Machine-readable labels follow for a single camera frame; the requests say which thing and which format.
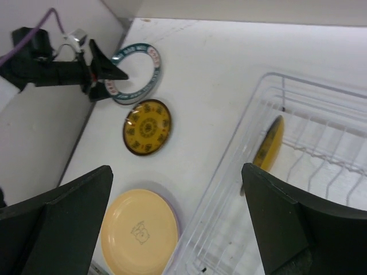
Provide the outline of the dark yellow patterned plate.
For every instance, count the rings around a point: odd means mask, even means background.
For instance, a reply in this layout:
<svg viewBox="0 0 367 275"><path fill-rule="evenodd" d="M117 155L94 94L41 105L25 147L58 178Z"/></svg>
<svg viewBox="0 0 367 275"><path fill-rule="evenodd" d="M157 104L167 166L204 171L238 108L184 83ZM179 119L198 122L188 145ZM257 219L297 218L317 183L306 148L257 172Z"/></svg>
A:
<svg viewBox="0 0 367 275"><path fill-rule="evenodd" d="M269 127L252 163L269 172L279 155L284 135L284 118L282 115L276 117Z"/></svg>

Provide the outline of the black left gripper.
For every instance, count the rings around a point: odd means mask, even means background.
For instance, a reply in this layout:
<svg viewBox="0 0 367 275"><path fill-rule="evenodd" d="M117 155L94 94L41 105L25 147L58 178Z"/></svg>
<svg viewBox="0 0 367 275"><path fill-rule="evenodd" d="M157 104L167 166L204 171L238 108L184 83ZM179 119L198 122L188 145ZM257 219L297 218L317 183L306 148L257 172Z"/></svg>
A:
<svg viewBox="0 0 367 275"><path fill-rule="evenodd" d="M103 82L93 84L92 75L96 80L128 80L128 75L103 54L93 39L89 41L92 53L89 68L82 50L87 40L85 31L77 29L66 35L65 40L66 43L54 50L49 33L44 29L38 30L19 52L1 66L1 77L21 91L29 83L37 87L79 85L82 92L88 94L90 102L111 97ZM63 46L73 50L73 60L56 60Z"/></svg>

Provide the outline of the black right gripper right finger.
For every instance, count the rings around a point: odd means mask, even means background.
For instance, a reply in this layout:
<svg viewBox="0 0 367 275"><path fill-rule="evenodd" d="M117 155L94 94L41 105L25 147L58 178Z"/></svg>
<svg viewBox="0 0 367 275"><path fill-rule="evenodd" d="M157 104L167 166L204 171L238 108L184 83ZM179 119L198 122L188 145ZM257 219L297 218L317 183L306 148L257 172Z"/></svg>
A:
<svg viewBox="0 0 367 275"><path fill-rule="evenodd" d="M241 176L265 274L366 274L366 211L320 198L251 163Z"/></svg>

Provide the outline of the purple plastic plate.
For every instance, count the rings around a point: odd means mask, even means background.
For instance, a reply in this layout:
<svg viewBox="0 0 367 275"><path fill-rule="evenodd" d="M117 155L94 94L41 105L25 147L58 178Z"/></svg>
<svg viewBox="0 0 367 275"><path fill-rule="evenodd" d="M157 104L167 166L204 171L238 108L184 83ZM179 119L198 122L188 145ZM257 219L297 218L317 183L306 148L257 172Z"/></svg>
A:
<svg viewBox="0 0 367 275"><path fill-rule="evenodd" d="M165 269L162 273L162 274L169 274L169 269L172 266L172 264L174 263L175 258L176 258L176 249L177 249L177 247L179 247L179 242L180 242L180 237L181 237L181 234L182 234L182 229L181 229L181 220L180 220L180 217L179 217L174 205L171 203L171 201L167 197L163 196L163 199L168 204L168 206L170 207L170 210L173 213L173 216L174 216L174 219L175 219L175 224L177 226L177 236L178 236L178 240L177 240L177 243L175 245L175 248L174 248L174 250L173 250L173 252L170 256L170 259L168 260L167 265L166 265L166 267L165 267Z"/></svg>

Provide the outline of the beige yellow plate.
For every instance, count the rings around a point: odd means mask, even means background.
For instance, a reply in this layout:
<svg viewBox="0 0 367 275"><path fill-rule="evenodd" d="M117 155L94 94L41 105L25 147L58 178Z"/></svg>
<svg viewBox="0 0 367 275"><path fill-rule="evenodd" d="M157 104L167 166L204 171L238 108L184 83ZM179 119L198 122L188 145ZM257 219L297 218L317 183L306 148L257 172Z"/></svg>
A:
<svg viewBox="0 0 367 275"><path fill-rule="evenodd" d="M179 226L162 196L133 189L112 202L100 237L103 257L113 274L162 274L178 243Z"/></svg>

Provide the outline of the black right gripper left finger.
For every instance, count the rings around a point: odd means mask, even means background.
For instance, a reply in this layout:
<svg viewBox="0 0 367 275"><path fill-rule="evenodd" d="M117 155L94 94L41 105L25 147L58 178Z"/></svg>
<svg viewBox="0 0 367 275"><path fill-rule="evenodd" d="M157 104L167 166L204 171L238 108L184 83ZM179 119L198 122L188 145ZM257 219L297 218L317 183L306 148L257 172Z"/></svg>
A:
<svg viewBox="0 0 367 275"><path fill-rule="evenodd" d="M25 201L1 200L1 274L87 274L113 177L101 166Z"/></svg>

